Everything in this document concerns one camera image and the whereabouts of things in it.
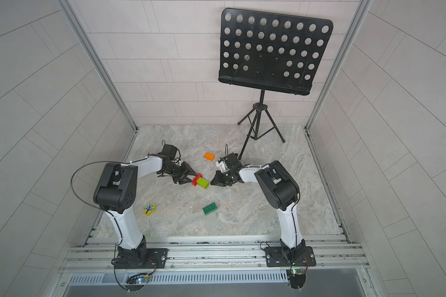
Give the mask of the red lego brick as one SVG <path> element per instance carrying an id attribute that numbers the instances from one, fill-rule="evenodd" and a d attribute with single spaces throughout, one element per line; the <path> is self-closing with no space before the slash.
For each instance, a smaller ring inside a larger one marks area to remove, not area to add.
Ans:
<path id="1" fill-rule="evenodd" d="M 198 184 L 198 180 L 202 177 L 201 173 L 198 173 L 196 177 L 192 180 L 192 185 L 196 186 Z"/>

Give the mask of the lime lego brick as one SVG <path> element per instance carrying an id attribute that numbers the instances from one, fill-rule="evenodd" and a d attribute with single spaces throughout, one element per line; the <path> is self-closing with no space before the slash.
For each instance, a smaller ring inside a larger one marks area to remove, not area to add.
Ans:
<path id="1" fill-rule="evenodd" d="M 203 189 L 208 189 L 209 187 L 209 182 L 207 180 L 205 180 L 204 178 L 200 177 L 197 181 L 196 181 L 197 185 L 200 186 Z"/>

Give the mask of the green lego brick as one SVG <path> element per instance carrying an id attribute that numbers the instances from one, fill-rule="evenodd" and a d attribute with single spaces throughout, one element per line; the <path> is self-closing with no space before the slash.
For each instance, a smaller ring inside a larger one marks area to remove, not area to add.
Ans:
<path id="1" fill-rule="evenodd" d="M 209 214 L 215 212 L 217 209 L 218 209 L 218 206 L 216 205 L 215 202 L 213 202 L 213 203 L 203 207 L 203 212 L 204 212 L 204 215 L 209 215 Z"/>

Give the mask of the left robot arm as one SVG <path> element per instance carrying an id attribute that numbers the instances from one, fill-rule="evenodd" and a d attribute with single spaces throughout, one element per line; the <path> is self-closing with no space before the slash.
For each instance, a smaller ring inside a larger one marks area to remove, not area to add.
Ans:
<path id="1" fill-rule="evenodd" d="M 105 163 L 93 200 L 115 227 L 120 257 L 147 257 L 146 239 L 137 226 L 133 210 L 138 179 L 155 173 L 171 177 L 175 184 L 187 184 L 197 175 L 187 162 L 177 157 L 179 152 L 175 146 L 165 144 L 161 152 L 135 162 Z"/>

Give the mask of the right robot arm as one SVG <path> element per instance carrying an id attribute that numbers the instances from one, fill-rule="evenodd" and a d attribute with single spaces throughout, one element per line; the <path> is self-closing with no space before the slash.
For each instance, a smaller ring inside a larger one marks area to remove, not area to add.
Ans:
<path id="1" fill-rule="evenodd" d="M 306 248 L 297 218 L 300 189 L 280 161 L 263 166 L 243 165 L 236 153 L 220 158 L 211 184 L 232 186 L 235 183 L 257 183 L 271 207 L 276 209 L 281 227 L 281 249 L 288 260 L 298 258 Z"/>

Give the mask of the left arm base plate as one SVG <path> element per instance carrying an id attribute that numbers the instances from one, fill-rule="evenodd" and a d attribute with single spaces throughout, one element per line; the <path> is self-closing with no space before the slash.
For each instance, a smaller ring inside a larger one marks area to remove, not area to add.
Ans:
<path id="1" fill-rule="evenodd" d="M 166 264 L 168 249 L 122 249 L 111 263 L 116 269 L 163 269 Z"/>

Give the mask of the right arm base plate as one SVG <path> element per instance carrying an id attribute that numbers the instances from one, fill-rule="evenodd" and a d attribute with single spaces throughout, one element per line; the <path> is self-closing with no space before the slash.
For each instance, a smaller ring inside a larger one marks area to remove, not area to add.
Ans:
<path id="1" fill-rule="evenodd" d="M 266 254 L 268 267 L 315 267 L 317 265 L 313 249 L 310 246 L 300 245 L 295 249 L 266 246 L 263 250 Z"/>

